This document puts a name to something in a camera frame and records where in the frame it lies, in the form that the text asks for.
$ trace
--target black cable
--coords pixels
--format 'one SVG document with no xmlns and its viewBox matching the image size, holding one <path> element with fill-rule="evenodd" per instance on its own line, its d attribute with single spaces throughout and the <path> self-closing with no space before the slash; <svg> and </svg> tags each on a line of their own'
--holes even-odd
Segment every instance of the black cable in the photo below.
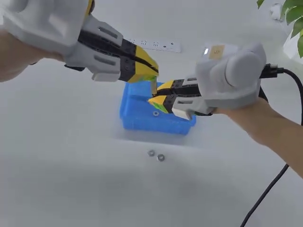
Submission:
<svg viewBox="0 0 303 227">
<path fill-rule="evenodd" d="M 297 84 L 297 86 L 299 88 L 299 92 L 300 92 L 300 99 L 301 99 L 301 125 L 303 126 L 303 85 L 302 85 L 300 79 L 298 78 L 298 76 L 295 75 L 290 70 L 286 70 L 286 69 L 283 69 L 283 68 L 277 68 L 276 72 L 277 72 L 277 74 L 278 73 L 286 73 L 286 74 L 288 74 L 289 76 L 291 76 L 295 80 L 295 82 L 296 82 L 296 84 Z M 266 97 L 266 95 L 265 95 L 265 93 L 264 93 L 263 90 L 260 90 L 260 92 Z M 258 201 L 255 203 L 255 205 L 252 207 L 252 209 L 246 215 L 246 217 L 243 220 L 243 222 L 242 222 L 242 224 L 241 224 L 240 227 L 245 227 L 245 225 L 247 224 L 247 222 L 248 222 L 249 218 L 251 217 L 251 215 L 256 211 L 256 209 L 258 208 L 258 206 L 265 199 L 265 197 L 270 192 L 270 190 L 275 186 L 275 184 L 281 179 L 281 177 L 284 175 L 284 173 L 287 171 L 288 168 L 289 168 L 289 165 L 286 164 L 283 167 L 283 169 L 281 170 L 281 172 L 270 183 L 270 185 L 267 187 L 267 189 L 265 189 L 265 191 L 262 193 L 262 195 L 260 196 L 260 198 L 258 199 Z"/>
</svg>

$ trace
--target power cord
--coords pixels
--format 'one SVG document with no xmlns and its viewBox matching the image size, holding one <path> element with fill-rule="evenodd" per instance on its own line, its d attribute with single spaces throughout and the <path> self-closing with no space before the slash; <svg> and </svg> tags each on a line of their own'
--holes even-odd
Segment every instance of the power cord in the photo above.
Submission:
<svg viewBox="0 0 303 227">
<path fill-rule="evenodd" d="M 288 74 L 289 76 L 291 76 L 298 88 L 299 88 L 299 92 L 300 92 L 300 99 L 301 99 L 301 125 L 303 126 L 303 85 L 300 81 L 300 79 L 298 78 L 297 75 L 295 75 L 293 72 L 291 72 L 290 70 L 284 69 L 284 68 L 278 68 L 278 66 L 276 65 L 271 65 L 271 64 L 267 64 L 261 74 L 261 79 L 265 79 L 265 78 L 276 78 L 278 76 L 278 74 Z M 266 95 L 263 91 L 263 89 L 260 89 L 260 97 L 264 98 L 265 100 L 267 100 Z M 246 215 L 245 219 L 243 220 L 242 224 L 240 225 L 240 227 L 245 227 L 245 225 L 247 224 L 249 218 L 251 217 L 251 215 L 256 211 L 256 209 L 258 208 L 258 206 L 261 204 L 261 202 L 265 199 L 265 197 L 267 196 L 267 194 L 270 192 L 270 190 L 275 186 L 275 184 L 281 179 L 281 177 L 284 175 L 284 173 L 287 171 L 287 169 L 289 168 L 289 165 L 286 164 L 283 169 L 281 170 L 281 172 L 274 178 L 274 180 L 269 184 L 269 186 L 267 187 L 267 189 L 265 189 L 265 191 L 262 193 L 262 195 L 260 196 L 260 198 L 258 199 L 258 201 L 255 203 L 255 205 L 252 207 L 252 209 L 248 212 L 248 214 Z"/>
</svg>

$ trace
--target human hand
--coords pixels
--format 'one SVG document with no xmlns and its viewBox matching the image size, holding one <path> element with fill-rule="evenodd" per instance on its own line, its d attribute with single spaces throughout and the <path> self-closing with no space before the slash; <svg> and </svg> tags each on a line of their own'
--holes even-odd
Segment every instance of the human hand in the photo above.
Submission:
<svg viewBox="0 0 303 227">
<path fill-rule="evenodd" d="M 63 61 L 61 55 L 27 45 L 0 29 L 0 82 L 15 78 L 43 58 Z"/>
</svg>

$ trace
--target power strip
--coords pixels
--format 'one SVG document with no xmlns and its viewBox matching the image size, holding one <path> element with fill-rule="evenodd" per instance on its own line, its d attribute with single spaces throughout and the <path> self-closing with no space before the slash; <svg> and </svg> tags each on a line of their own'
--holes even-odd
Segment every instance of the power strip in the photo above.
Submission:
<svg viewBox="0 0 303 227">
<path fill-rule="evenodd" d="M 181 43 L 175 41 L 155 41 L 147 39 L 127 39 L 144 49 L 181 53 Z"/>
</svg>

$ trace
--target green part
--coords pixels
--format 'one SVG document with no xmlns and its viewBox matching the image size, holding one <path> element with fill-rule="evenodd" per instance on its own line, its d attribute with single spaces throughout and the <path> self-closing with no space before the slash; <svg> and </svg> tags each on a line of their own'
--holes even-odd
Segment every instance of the green part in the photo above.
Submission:
<svg viewBox="0 0 303 227">
<path fill-rule="evenodd" d="M 257 1 L 258 9 L 262 6 L 263 2 L 264 2 L 264 0 Z"/>
<path fill-rule="evenodd" d="M 142 82 L 142 81 L 155 81 L 156 78 L 157 78 L 157 76 L 146 75 L 146 76 L 140 77 L 140 79 L 138 80 L 138 82 Z"/>
<path fill-rule="evenodd" d="M 303 35 L 300 36 L 300 38 L 298 40 L 298 52 L 299 52 L 300 58 L 302 58 L 303 57 Z"/>
<path fill-rule="evenodd" d="M 292 32 L 292 38 L 295 37 L 297 34 L 299 34 L 303 29 L 303 17 L 296 20 L 294 23 L 294 28 Z"/>
<path fill-rule="evenodd" d="M 157 103 L 152 103 L 152 105 L 153 105 L 156 109 L 161 110 L 162 112 L 164 112 L 164 113 L 166 113 L 166 114 L 169 113 L 169 112 L 164 108 L 163 105 L 159 105 L 159 104 L 157 104 Z"/>
<path fill-rule="evenodd" d="M 297 6 L 303 6 L 303 1 L 302 0 L 286 0 L 282 7 L 281 17 L 285 15 L 285 13 L 288 9 L 291 9 L 291 8 L 297 7 Z"/>
<path fill-rule="evenodd" d="M 303 6 L 297 6 L 288 11 L 286 14 L 286 22 L 289 25 L 293 21 L 303 16 Z"/>
</svg>

